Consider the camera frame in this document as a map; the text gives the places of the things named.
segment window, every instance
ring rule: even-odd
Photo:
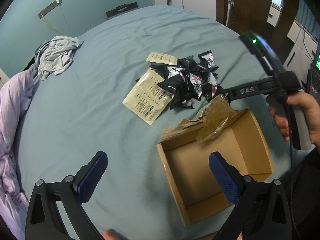
[[[279,6],[280,8],[282,8],[282,0],[271,0],[271,2],[277,6]]]

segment wall outlet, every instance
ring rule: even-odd
[[[55,0],[53,3],[48,5],[46,8],[44,8],[41,12],[38,13],[39,18],[41,19],[43,16],[45,16],[48,12],[56,8],[58,5],[62,3],[62,0]]]

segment blue bed sheet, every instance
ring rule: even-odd
[[[212,19],[185,9],[151,6],[115,17],[79,37],[84,41],[72,65],[38,84],[16,136],[21,185],[30,198],[38,179],[61,181],[87,164],[99,150],[109,165],[84,204],[99,231],[112,228],[130,240],[195,239],[217,231],[232,207],[184,227],[164,174],[156,144],[166,126],[195,117],[195,109],[166,109],[149,126],[122,101],[148,69],[152,51],[178,58],[212,50],[220,66],[218,82],[230,87],[265,77],[238,35]],[[288,145],[268,115],[264,96],[232,102],[251,108],[269,145],[275,173],[288,170]],[[68,218],[61,215],[77,239]]]

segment beige packet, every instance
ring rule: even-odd
[[[175,56],[171,56],[160,52],[151,52],[146,61],[164,63],[172,66],[176,66],[178,64],[178,59]]]
[[[171,100],[171,94],[158,87],[158,83],[163,80],[154,70],[149,69],[122,102],[149,125]]]

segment open cardboard box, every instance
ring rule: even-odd
[[[242,175],[265,181],[274,171],[267,143],[251,110],[228,119],[213,140],[196,141],[203,120],[182,120],[175,129],[166,128],[157,144],[172,194],[187,226],[210,217],[231,204],[209,168],[209,155],[218,151]]]

